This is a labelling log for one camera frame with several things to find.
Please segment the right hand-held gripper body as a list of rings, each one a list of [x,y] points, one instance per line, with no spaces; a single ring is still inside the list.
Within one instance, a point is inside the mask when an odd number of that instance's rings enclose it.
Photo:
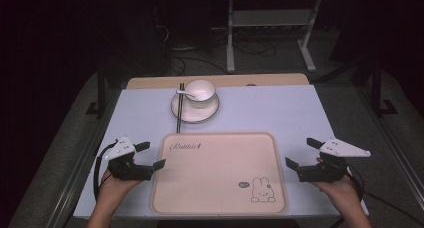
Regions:
[[[347,173],[346,158],[366,158],[371,152],[336,138],[323,142],[317,149],[321,161],[312,166],[299,166],[297,175],[300,182],[335,182]]]

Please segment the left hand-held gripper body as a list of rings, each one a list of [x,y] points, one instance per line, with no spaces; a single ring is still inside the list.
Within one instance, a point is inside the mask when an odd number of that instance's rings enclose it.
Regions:
[[[120,180],[150,180],[154,173],[153,167],[135,164],[136,153],[138,152],[135,150],[135,145],[128,137],[123,136],[105,156],[108,170]]]

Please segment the person's left hand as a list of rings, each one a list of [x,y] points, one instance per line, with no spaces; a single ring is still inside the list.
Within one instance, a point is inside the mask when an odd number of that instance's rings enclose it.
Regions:
[[[139,184],[140,181],[137,180],[117,179],[109,170],[106,170],[101,178],[97,202],[120,203],[126,195]]]

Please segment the person's right hand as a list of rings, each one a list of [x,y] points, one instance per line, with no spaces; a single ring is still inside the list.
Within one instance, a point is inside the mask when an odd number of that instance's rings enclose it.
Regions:
[[[339,181],[332,183],[312,182],[312,185],[324,192],[337,209],[360,203],[354,183],[347,175],[344,175]]]

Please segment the pink tray with rabbit print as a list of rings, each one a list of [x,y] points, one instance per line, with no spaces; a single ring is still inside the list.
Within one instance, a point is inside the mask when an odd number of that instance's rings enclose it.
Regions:
[[[274,138],[265,132],[186,133],[164,138],[152,209],[162,215],[284,212],[288,202]]]

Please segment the black metal stand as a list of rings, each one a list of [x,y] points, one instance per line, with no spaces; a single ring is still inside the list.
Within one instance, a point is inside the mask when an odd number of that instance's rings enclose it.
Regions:
[[[99,69],[97,71],[97,100],[91,102],[88,109],[86,110],[86,115],[95,115],[97,119],[100,119],[106,108],[106,83],[103,70]]]
[[[379,64],[379,61],[375,60],[371,82],[371,107],[379,118],[382,118],[384,115],[388,114],[397,114],[397,110],[390,100],[381,99],[381,85],[382,68]]]

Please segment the white plate with dark rim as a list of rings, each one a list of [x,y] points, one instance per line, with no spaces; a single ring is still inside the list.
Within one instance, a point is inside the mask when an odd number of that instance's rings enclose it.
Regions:
[[[220,101],[215,94],[204,108],[196,108],[188,98],[183,97],[181,120],[186,123],[200,123],[211,118],[219,109]]]

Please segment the white spoon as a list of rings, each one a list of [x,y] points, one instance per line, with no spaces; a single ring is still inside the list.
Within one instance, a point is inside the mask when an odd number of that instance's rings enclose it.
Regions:
[[[197,98],[194,94],[189,93],[189,92],[187,92],[187,91],[184,91],[184,90],[177,90],[177,91],[176,91],[176,93],[177,93],[177,94],[182,94],[182,95],[189,96],[191,99],[193,99],[193,100],[195,100],[195,101],[199,101],[199,100],[198,100],[198,98]]]

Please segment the white bowl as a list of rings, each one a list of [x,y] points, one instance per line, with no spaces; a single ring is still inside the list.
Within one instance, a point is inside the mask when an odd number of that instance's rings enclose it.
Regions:
[[[185,91],[194,94],[199,101],[207,101],[213,97],[216,88],[214,84],[208,80],[194,80],[185,86]]]

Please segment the aluminium rail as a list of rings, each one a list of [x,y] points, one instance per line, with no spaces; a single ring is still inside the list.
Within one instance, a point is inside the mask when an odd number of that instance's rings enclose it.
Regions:
[[[82,105],[82,113],[74,119],[76,124],[65,131],[64,137],[59,137],[61,157],[55,156],[52,170],[63,178],[64,185],[46,228],[64,228],[72,217],[120,93],[119,89],[106,89],[106,108],[97,119],[95,115],[86,115],[90,103],[97,100],[96,88],[94,97]]]
[[[424,178],[421,177],[419,158],[424,154],[420,144],[424,141],[424,120],[402,92],[384,93],[380,111],[372,106],[372,98],[365,88],[357,88],[371,118],[386,140],[402,176],[416,200],[424,209]]]

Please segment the white metal desk frame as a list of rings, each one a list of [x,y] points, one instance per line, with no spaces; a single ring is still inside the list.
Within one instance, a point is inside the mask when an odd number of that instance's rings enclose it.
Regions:
[[[309,9],[283,9],[283,10],[235,10],[233,1],[228,5],[227,22],[227,70],[235,71],[233,49],[233,29],[240,27],[287,27],[303,26],[306,31],[301,39],[297,40],[299,51],[309,72],[315,72],[316,66],[308,50],[308,42],[314,28],[322,0],[315,0]]]

